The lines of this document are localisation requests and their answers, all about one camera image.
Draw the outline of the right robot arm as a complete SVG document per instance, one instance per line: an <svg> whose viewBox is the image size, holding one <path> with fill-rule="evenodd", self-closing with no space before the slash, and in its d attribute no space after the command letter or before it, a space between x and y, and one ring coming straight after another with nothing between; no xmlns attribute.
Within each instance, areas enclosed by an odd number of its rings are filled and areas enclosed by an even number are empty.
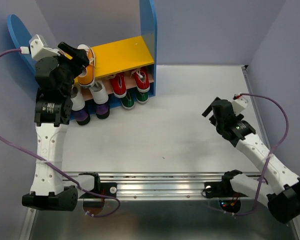
<svg viewBox="0 0 300 240"><path fill-rule="evenodd" d="M220 181L205 182L201 194L208 199L231 198L219 205L224 213L233 215L239 214L240 197L254 198L253 209L262 204L278 222L286 224L300 215L300 177L275 156L278 145L267 148L244 120L246 97L246 93L236 94L232 101L216 97L202 116L212 114L209 121L217 133L245 155L261 175L252 179L240 170L227 171Z"/></svg>

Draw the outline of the orange sneaker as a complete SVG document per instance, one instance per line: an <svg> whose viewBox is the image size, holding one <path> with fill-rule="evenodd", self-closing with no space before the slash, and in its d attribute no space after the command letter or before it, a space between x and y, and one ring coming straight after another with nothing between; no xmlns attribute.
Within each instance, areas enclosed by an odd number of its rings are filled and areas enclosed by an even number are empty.
<svg viewBox="0 0 300 240"><path fill-rule="evenodd" d="M85 68L85 70L77 77L78 83L83 88L92 87L95 83L95 65L96 58L95 53L92 48L86 44L80 44L77 46L79 50L85 50L86 56L89 60L89 65Z"/></svg>
<svg viewBox="0 0 300 240"><path fill-rule="evenodd" d="M59 48L54 48L54 50L56 51L56 52L58 52L60 55L63 55L63 56L65 56L65 57L67 57L68 59L72 59L72 57L69 55L69 54L67 54L66 52L64 52L63 50L61 50L61 49L59 49Z"/></svg>

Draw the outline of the green sneaker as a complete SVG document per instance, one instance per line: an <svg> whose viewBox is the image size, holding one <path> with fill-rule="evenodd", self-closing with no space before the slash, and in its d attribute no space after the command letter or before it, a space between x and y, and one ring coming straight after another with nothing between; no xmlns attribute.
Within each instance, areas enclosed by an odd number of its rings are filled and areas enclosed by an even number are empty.
<svg viewBox="0 0 300 240"><path fill-rule="evenodd" d="M126 92L126 95L124 97L120 98L120 102L123 108L125 108L126 110L131 110L135 106L134 99L129 91Z"/></svg>
<svg viewBox="0 0 300 240"><path fill-rule="evenodd" d="M140 91L136 91L135 93L136 99L138 101L138 103L140 104L145 104L147 103L149 96L147 92L140 92Z"/></svg>

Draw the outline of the red sneaker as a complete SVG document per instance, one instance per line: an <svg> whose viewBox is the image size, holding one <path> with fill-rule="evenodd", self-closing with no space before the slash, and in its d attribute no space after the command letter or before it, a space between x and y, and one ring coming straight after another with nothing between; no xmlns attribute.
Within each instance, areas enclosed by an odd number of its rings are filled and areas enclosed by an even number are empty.
<svg viewBox="0 0 300 240"><path fill-rule="evenodd" d="M122 99L127 95L124 73L117 73L106 77L109 80L115 97Z"/></svg>
<svg viewBox="0 0 300 240"><path fill-rule="evenodd" d="M132 70L131 76L134 78L137 90L141 93L146 93L150 90L150 81L148 72L145 67Z"/></svg>

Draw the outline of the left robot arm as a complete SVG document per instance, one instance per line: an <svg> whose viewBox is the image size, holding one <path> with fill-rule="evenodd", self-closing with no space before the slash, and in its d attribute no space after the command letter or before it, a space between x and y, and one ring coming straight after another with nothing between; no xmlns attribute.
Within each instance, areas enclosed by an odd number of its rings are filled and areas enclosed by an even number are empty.
<svg viewBox="0 0 300 240"><path fill-rule="evenodd" d="M22 197L25 207L41 211L73 211L78 198L87 193L101 193L96 173L81 173L73 178L62 172L63 148L70 118L83 126L90 114L81 89L101 93L99 105L106 105L108 95L101 82L95 80L95 55L86 44L71 47L61 42L57 48L47 47L39 39L30 42L35 63L38 90L34 122L37 134L37 156L30 192Z"/></svg>

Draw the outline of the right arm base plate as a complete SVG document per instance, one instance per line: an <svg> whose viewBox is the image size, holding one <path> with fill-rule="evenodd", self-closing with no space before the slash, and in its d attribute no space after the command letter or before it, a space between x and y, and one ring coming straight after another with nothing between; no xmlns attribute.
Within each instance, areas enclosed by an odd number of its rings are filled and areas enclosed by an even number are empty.
<svg viewBox="0 0 300 240"><path fill-rule="evenodd" d="M238 193L233 190L230 183L224 183L222 181L208 181L204 183L201 195L207 199L232 198L237 197Z"/></svg>

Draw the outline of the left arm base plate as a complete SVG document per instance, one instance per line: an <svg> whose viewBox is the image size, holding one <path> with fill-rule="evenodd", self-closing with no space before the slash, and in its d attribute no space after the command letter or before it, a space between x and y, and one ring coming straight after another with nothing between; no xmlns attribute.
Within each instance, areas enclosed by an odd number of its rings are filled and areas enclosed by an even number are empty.
<svg viewBox="0 0 300 240"><path fill-rule="evenodd" d="M117 187L118 184L116 182L101 182L99 188L94 188L91 190L92 193L110 196L110 197L117 197Z"/></svg>

